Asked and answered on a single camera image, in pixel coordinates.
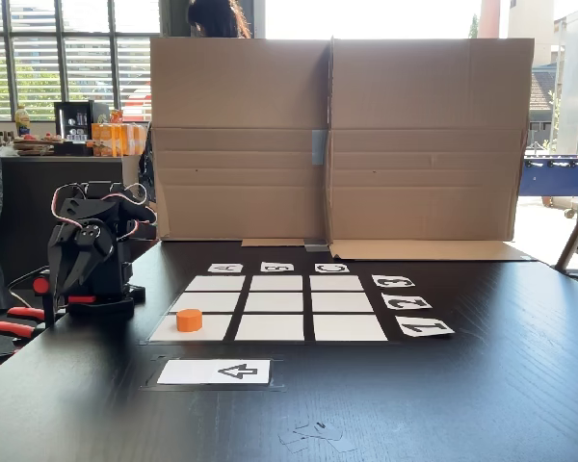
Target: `number card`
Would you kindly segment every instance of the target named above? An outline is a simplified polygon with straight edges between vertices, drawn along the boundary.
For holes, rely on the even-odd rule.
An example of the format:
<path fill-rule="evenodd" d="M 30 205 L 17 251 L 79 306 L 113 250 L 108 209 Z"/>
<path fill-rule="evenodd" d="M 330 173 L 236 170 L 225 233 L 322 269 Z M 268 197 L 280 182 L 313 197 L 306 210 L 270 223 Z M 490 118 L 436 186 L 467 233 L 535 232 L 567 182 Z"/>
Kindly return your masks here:
<path fill-rule="evenodd" d="M 293 265 L 289 263 L 265 263 L 261 264 L 261 272 L 285 272 L 293 271 Z"/>
<path fill-rule="evenodd" d="M 212 265 L 208 272 L 242 272 L 243 267 L 239 263 L 218 263 Z"/>
<path fill-rule="evenodd" d="M 431 337 L 433 335 L 453 334 L 445 322 L 427 318 L 403 318 L 397 316 L 396 321 L 409 337 Z"/>
<path fill-rule="evenodd" d="M 318 264 L 315 265 L 315 271 L 317 272 L 349 272 L 347 265 L 341 264 Z"/>
<path fill-rule="evenodd" d="M 373 276 L 375 284 L 379 287 L 394 288 L 394 287 L 415 287 L 408 277 L 403 276 Z"/>
<path fill-rule="evenodd" d="M 381 294 L 385 306 L 392 310 L 421 310 L 424 308 L 433 308 L 421 296 L 402 296 Z"/>

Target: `robotic arm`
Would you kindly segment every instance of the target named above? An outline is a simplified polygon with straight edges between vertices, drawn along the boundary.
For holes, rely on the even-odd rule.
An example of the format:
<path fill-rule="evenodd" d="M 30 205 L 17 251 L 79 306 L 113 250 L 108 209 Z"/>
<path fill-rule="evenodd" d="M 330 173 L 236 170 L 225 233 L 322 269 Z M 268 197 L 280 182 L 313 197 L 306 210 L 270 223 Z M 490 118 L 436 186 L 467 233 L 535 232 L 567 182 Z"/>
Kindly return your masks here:
<path fill-rule="evenodd" d="M 56 212 L 57 194 L 71 196 Z M 133 274 L 126 241 L 141 226 L 154 224 L 156 214 L 121 183 L 90 182 L 61 187 L 52 201 L 59 223 L 48 245 L 49 281 L 54 320 L 60 299 L 73 316 L 132 316 L 145 289 L 128 284 Z"/>

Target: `tic-tac-toe board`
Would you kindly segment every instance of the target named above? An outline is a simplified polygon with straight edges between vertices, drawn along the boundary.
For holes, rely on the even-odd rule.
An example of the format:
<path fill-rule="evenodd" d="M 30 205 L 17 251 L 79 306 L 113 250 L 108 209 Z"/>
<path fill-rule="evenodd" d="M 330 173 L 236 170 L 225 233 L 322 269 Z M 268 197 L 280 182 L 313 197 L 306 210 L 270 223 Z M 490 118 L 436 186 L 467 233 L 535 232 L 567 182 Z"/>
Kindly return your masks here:
<path fill-rule="evenodd" d="M 388 342 L 454 333 L 420 291 L 432 281 L 360 263 L 210 263 L 156 327 L 151 342 Z M 175 314 L 198 309 L 203 327 L 179 332 Z"/>

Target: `blue tape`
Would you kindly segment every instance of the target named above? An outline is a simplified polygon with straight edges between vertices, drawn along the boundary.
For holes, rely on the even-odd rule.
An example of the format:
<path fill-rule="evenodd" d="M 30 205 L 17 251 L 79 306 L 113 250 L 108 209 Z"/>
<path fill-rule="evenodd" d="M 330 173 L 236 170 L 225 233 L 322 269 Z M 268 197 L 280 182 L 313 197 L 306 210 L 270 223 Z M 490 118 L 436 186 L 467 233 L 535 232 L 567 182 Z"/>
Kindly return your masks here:
<path fill-rule="evenodd" d="M 322 166 L 326 157 L 326 140 L 328 130 L 312 131 L 312 165 Z"/>

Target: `window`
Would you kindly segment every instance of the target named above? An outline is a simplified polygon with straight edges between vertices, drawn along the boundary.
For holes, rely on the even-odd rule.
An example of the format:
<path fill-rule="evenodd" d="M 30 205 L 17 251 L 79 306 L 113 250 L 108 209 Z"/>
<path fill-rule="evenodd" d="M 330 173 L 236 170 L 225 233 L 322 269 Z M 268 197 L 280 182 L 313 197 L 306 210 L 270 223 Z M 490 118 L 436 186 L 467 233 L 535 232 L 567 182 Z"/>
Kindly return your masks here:
<path fill-rule="evenodd" d="M 0 0 L 0 121 L 18 104 L 52 120 L 55 101 L 95 100 L 150 120 L 158 0 Z"/>

